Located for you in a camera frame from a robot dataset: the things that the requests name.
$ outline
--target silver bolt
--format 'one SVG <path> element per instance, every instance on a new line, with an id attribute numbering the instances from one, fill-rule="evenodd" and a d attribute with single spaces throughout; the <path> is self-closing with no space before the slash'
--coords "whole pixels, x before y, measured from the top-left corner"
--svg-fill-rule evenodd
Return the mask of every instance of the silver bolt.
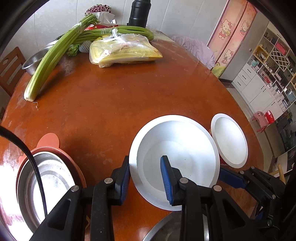
<path id="1" fill-rule="evenodd" d="M 186 184 L 188 182 L 188 179 L 185 177 L 180 178 L 180 183 Z"/>
<path id="2" fill-rule="evenodd" d="M 220 192 L 220 191 L 222 191 L 222 187 L 220 187 L 219 185 L 215 185 L 215 186 L 213 187 L 213 189 L 214 189 L 216 192 Z"/>
<path id="3" fill-rule="evenodd" d="M 110 177 L 108 177 L 108 178 L 106 178 L 106 179 L 104 180 L 104 182 L 105 182 L 106 184 L 110 184 L 110 183 L 113 182 L 113 179 L 110 178 Z"/>
<path id="4" fill-rule="evenodd" d="M 79 190 L 79 186 L 77 186 L 77 185 L 71 187 L 72 192 L 76 192 L 78 190 Z"/>

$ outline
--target white bowl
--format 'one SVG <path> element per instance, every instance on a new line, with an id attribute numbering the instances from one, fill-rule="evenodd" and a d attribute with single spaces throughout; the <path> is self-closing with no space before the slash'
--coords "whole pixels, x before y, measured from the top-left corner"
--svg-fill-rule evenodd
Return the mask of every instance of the white bowl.
<path id="1" fill-rule="evenodd" d="M 136 135 L 129 154 L 131 177 L 139 193 L 156 207 L 178 211 L 166 198 L 160 158 L 196 184 L 212 187 L 219 176 L 219 153 L 208 131 L 196 121 L 166 115 L 147 123 Z"/>
<path id="2" fill-rule="evenodd" d="M 216 114 L 211 122 L 212 137 L 222 159 L 231 167 L 241 168 L 248 158 L 248 145 L 242 129 L 226 114 Z"/>

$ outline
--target white cabinet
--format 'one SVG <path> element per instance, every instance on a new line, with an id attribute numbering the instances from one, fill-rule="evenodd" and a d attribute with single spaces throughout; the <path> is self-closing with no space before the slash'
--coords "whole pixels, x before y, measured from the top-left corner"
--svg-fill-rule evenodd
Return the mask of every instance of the white cabinet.
<path id="1" fill-rule="evenodd" d="M 283 114 L 283 111 L 282 111 L 279 103 L 276 100 L 272 101 L 272 103 L 268 107 L 265 108 L 265 110 L 263 111 L 263 113 L 265 114 L 269 110 L 271 111 L 271 113 L 274 116 L 274 119 L 275 120 L 277 118 L 279 118 Z"/>
<path id="2" fill-rule="evenodd" d="M 251 81 L 251 78 L 243 70 L 241 70 L 237 76 L 245 83 L 245 85 Z"/>
<path id="3" fill-rule="evenodd" d="M 246 85 L 244 84 L 244 82 L 242 82 L 242 80 L 236 76 L 232 82 L 233 84 L 235 84 L 235 86 L 237 87 L 237 89 L 239 89 L 240 91 L 242 91 Z"/>
<path id="4" fill-rule="evenodd" d="M 263 88 L 267 88 L 263 80 L 255 75 L 254 78 L 243 89 L 242 93 L 246 97 L 249 103 L 262 91 Z"/>
<path id="5" fill-rule="evenodd" d="M 256 71 L 252 69 L 252 67 L 248 64 L 245 64 L 243 67 L 243 71 L 252 79 L 256 75 Z"/>
<path id="6" fill-rule="evenodd" d="M 274 96 L 271 94 L 267 86 L 250 102 L 255 112 L 264 110 L 275 101 Z"/>

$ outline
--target brown tabletop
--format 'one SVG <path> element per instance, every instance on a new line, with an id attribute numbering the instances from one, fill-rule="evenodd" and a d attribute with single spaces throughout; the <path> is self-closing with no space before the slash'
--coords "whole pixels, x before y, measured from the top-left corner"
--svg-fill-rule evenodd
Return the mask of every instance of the brown tabletop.
<path id="1" fill-rule="evenodd" d="M 247 118 L 221 82 L 183 47 L 154 40 L 163 54 L 155 62 L 113 65 L 100 69 L 88 54 L 64 57 L 36 99 L 23 98 L 30 79 L 24 74 L 8 104 L 2 125 L 33 149 L 49 132 L 60 138 L 82 170 L 88 186 L 109 177 L 129 154 L 137 132 L 163 115 L 187 116 L 206 129 L 217 113 L 231 116 L 242 128 L 249 156 L 243 167 L 263 168 L 263 154 Z M 15 195 L 18 157 L 22 152 L 0 140 L 0 207 L 11 233 L 18 241 L 31 235 L 19 211 Z M 244 190 L 223 185 L 250 215 L 255 200 Z M 112 207 L 116 241 L 142 240 L 169 211 L 148 203 L 132 180 L 121 207 Z"/>

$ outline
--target yellow package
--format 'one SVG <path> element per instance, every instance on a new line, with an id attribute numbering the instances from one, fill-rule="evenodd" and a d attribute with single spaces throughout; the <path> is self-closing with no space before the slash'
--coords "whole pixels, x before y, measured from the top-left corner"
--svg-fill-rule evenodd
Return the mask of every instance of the yellow package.
<path id="1" fill-rule="evenodd" d="M 148 39 L 139 34 L 104 37 L 93 41 L 89 48 L 91 63 L 99 65 L 100 68 L 109 67 L 113 63 L 132 64 L 162 57 Z"/>

